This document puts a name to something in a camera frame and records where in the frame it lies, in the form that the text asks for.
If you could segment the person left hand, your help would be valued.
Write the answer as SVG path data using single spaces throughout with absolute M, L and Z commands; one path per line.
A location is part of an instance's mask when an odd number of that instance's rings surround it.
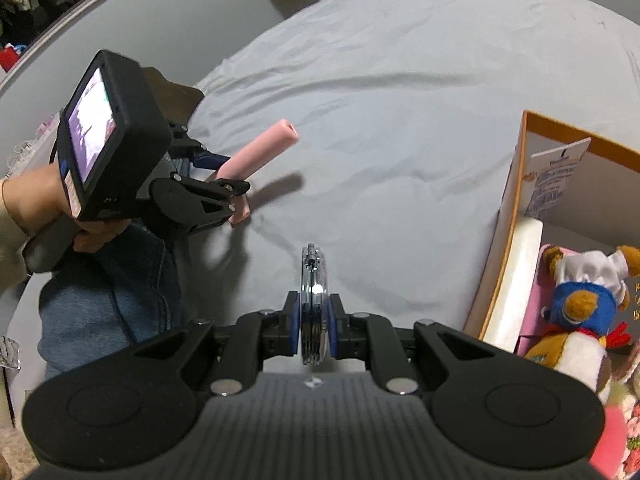
M 58 166 L 50 164 L 2 184 L 4 206 L 15 223 L 27 234 L 35 235 L 60 214 L 70 216 Z M 97 252 L 122 234 L 130 220 L 79 222 L 74 238 L 76 252 Z

